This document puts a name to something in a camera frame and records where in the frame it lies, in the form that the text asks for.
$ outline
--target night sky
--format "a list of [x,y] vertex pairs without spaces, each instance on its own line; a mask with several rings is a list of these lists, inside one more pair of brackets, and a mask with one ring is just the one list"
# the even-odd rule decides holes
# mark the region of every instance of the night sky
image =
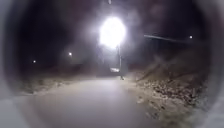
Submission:
[[[33,0],[18,29],[21,68],[34,67],[33,60],[39,67],[57,66],[69,51],[79,59],[97,55],[97,27],[111,11],[122,17],[129,42],[136,47],[149,41],[141,38],[144,34],[178,40],[187,40],[190,35],[205,37],[203,17],[191,0],[112,0],[112,6],[107,0]],[[138,47],[147,51],[151,44]],[[163,48],[169,48],[169,43],[164,44]]]

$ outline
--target bright light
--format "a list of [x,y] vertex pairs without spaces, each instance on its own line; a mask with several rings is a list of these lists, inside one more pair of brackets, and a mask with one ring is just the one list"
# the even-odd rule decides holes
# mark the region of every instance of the bright light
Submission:
[[115,49],[126,36],[126,28],[117,17],[109,17],[100,28],[100,44]]
[[69,55],[69,56],[72,56],[72,53],[71,53],[71,52],[69,52],[69,53],[68,53],[68,55]]
[[119,72],[120,70],[118,68],[110,68],[111,72]]

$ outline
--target street light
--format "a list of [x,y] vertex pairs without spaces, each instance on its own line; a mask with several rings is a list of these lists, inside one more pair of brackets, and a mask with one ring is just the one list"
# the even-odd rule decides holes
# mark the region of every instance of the street light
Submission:
[[71,52],[69,52],[69,53],[68,53],[68,55],[69,55],[69,56],[72,56],[72,53],[71,53]]
[[125,40],[127,30],[121,19],[118,17],[108,17],[99,30],[99,42],[110,49],[118,50],[119,66],[121,71],[120,44]]

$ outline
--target asphalt road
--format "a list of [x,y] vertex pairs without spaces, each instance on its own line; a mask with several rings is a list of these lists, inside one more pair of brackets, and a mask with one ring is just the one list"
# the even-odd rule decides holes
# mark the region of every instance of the asphalt road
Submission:
[[88,80],[46,94],[16,97],[5,102],[0,105],[0,113],[7,113],[6,119],[0,119],[0,123],[8,125],[6,127],[155,127],[153,119],[122,88],[119,80]]

